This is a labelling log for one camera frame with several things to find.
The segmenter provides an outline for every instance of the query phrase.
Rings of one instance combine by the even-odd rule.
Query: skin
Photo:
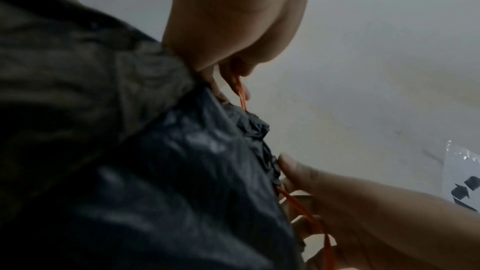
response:
[[[322,172],[282,154],[284,189],[317,216],[335,238],[337,269],[474,270],[480,267],[480,215],[439,197]],[[290,220],[299,216],[284,203]],[[320,234],[304,217],[303,239]],[[323,269],[323,251],[307,261]]]
[[[226,100],[213,79],[214,65],[238,93],[235,76],[250,75],[285,49],[306,5],[307,0],[173,0],[162,41]]]

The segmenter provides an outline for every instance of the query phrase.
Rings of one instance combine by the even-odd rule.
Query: white wall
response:
[[[80,1],[156,38],[171,4]],[[447,140],[480,152],[480,0],[310,0],[245,81],[276,154],[438,194]]]

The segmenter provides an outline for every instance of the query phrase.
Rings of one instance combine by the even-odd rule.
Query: orange string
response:
[[[238,96],[240,96],[240,104],[241,108],[246,111],[247,110],[247,103],[245,101],[245,92],[244,88],[242,86],[242,83],[240,82],[240,77],[236,77],[236,89],[238,92]],[[306,217],[306,219],[311,222],[319,232],[323,232],[324,234],[324,240],[323,240],[323,256],[324,256],[324,265],[325,265],[325,270],[335,270],[335,256],[334,252],[332,249],[332,244],[330,243],[330,238],[327,233],[327,230],[325,229],[324,225],[318,220],[315,219],[315,217],[310,214],[310,212],[305,209],[304,206],[302,206],[301,203],[299,203],[293,196],[291,196],[287,191],[283,190],[280,187],[276,187],[276,190],[282,194],[283,196],[286,197],[287,202],[293,206],[297,211]]]

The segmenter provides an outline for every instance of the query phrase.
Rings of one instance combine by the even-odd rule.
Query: orange drawstring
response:
[[[241,108],[243,110],[247,110],[247,103],[245,101],[245,92],[244,88],[242,86],[242,83],[240,82],[240,77],[236,76],[236,89],[238,92],[238,96],[240,96],[240,104]],[[318,220],[313,217],[310,212],[305,209],[304,206],[302,206],[301,203],[299,203],[293,196],[291,196],[287,191],[280,187],[276,187],[276,190],[282,194],[283,196],[286,197],[287,202],[293,206],[297,211],[306,217],[306,219],[311,222],[315,227],[319,230],[319,232],[323,232],[324,234],[324,241],[323,241],[323,256],[324,256],[324,265],[325,265],[325,270],[335,270],[335,256],[334,252],[332,250],[332,244],[330,243],[330,238],[327,233],[327,230],[325,229],[324,225]]]

